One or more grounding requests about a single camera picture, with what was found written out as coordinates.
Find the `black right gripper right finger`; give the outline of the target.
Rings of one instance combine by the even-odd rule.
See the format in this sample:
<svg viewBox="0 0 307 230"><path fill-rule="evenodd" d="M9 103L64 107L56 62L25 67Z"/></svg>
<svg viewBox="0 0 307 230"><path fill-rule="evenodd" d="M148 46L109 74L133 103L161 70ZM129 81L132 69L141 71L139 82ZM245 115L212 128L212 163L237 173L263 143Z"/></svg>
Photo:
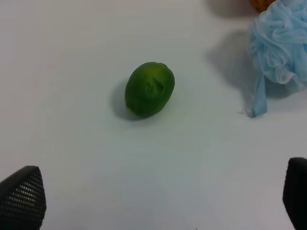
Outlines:
<svg viewBox="0 0 307 230"><path fill-rule="evenodd" d="M296 230L307 229L307 160L290 158L286 170L283 204Z"/></svg>

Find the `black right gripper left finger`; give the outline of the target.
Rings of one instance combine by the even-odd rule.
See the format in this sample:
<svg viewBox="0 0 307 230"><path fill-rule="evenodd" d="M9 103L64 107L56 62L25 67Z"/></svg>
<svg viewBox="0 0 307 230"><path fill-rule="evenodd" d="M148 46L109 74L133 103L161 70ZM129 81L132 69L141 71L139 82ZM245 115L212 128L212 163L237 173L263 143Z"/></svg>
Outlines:
<svg viewBox="0 0 307 230"><path fill-rule="evenodd" d="M38 230L46 213L46 195L41 171L24 166L0 183L0 228Z"/></svg>

